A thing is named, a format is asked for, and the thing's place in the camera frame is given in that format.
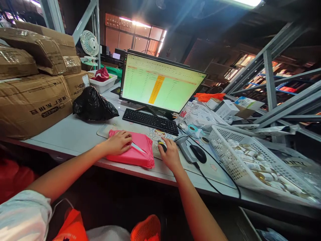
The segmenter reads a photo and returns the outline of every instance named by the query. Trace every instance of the metal shelving rack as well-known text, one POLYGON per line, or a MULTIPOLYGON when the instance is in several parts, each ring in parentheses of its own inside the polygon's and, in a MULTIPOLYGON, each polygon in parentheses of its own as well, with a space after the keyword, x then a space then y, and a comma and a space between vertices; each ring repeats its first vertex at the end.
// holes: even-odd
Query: metal shelving rack
MULTIPOLYGON (((63 20, 61 17, 58 0, 39 0, 43 16, 48 28, 65 33, 63 20)), ((80 19, 73 38, 75 44, 78 43, 81 33, 84 31, 90 17, 92 18, 93 32, 100 45, 100 24, 99 24, 99 0, 91 0, 84 15, 80 19)), ((100 68, 100 54, 97 56, 98 67, 100 68)))
MULTIPOLYGON (((272 60, 278 57, 286 48, 288 48, 298 37, 308 31, 307 23, 298 21, 286 24, 281 31, 258 53, 258 55, 249 63, 249 65, 238 73, 234 80, 222 91, 226 97, 236 100, 234 95, 240 95, 256 89, 265 89, 267 92, 267 104, 269 111, 258 110, 262 116, 254 121, 259 124, 259 128, 268 125, 276 125, 277 122, 282 125, 291 125, 292 122, 318 122, 321 117, 311 115, 309 112, 321 107, 321 81, 294 95, 283 104, 277 106, 276 86, 291 80, 300 80, 303 77, 311 77, 321 74, 321 68, 304 72, 291 77, 275 80, 273 74, 272 60), (266 84, 255 85, 254 87, 243 89, 244 86, 256 77, 265 68, 266 84)), ((321 142, 321 135, 311 132, 304 127, 299 130, 300 133, 307 135, 321 142)), ((274 142, 285 142, 281 138, 274 138, 274 142)))

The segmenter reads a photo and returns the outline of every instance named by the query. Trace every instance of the black plastic bag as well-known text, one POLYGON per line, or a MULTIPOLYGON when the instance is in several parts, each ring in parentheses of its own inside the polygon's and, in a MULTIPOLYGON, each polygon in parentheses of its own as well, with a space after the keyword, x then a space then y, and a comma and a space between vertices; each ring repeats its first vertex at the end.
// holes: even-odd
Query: black plastic bag
POLYGON ((93 121, 105 121, 119 116, 114 105, 102 97, 94 87, 86 87, 73 102, 73 114, 93 121))

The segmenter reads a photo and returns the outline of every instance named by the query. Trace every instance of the orange highlighted column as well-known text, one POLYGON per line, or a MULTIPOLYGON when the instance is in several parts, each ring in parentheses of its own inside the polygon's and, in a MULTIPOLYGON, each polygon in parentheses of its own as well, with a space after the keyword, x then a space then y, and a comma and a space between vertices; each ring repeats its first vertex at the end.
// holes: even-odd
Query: orange highlighted column
POLYGON ((156 97, 158 95, 158 92, 161 89, 161 86, 162 86, 162 84, 164 82, 164 79, 165 79, 165 77, 160 76, 160 75, 157 77, 156 83, 154 85, 154 88, 153 88, 153 91, 152 91, 152 93, 150 95, 148 103, 154 104, 154 102, 156 100, 156 97))

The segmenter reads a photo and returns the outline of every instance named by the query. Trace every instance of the white desk surface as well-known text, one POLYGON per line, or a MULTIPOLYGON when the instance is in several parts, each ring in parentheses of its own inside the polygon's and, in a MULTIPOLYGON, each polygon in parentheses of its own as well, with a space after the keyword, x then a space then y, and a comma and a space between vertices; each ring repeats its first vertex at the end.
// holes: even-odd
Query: white desk surface
MULTIPOLYGON (((124 101, 119 100, 117 94, 110 91, 119 87, 120 83, 115 84, 112 88, 102 94, 108 99, 119 111, 122 118, 124 110, 127 107, 138 108, 138 106, 130 105, 124 101)), ((96 134, 99 128, 104 122, 85 122, 78 118, 77 115, 69 115, 51 128, 40 133, 39 135, 32 137, 25 141, 17 141, 9 138, 1 137, 0 140, 10 142, 13 144, 26 146, 32 149, 44 151, 47 153, 64 154, 69 156, 78 156, 83 152, 91 149, 96 144, 105 140, 96 134)), ((138 166, 126 165, 117 162, 111 162, 106 159, 98 161, 96 166, 107 168, 114 171, 130 174, 133 176, 145 178, 152 181, 161 182, 168 185, 176 186, 176 181, 173 173, 166 167, 166 165, 159 159, 155 158, 154 169, 144 169, 138 166)), ((199 192, 219 197, 220 195, 206 182, 206 180, 193 172, 187 171, 189 178, 199 192)), ((231 197, 235 201, 238 201, 238 192, 236 189, 222 185, 215 181, 210 182, 224 195, 231 197)), ((306 217, 316 218, 318 212, 314 212, 314 209, 284 203, 268 196, 256 193, 254 191, 241 188, 242 201, 250 205, 258 205, 259 207, 269 207, 276 210, 283 210, 286 212, 299 214, 306 217)))

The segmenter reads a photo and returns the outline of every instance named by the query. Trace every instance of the green bag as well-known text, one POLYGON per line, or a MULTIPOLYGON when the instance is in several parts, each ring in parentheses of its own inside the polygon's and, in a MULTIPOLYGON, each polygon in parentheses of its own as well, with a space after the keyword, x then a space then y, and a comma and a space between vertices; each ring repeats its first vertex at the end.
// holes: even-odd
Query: green bag
POLYGON ((104 66, 106 67, 108 73, 117 75, 117 78, 121 81, 121 76, 123 75, 123 70, 122 69, 117 69, 117 68, 114 68, 114 67, 110 67, 110 66, 107 66, 107 65, 100 64, 101 68, 103 68, 104 66))

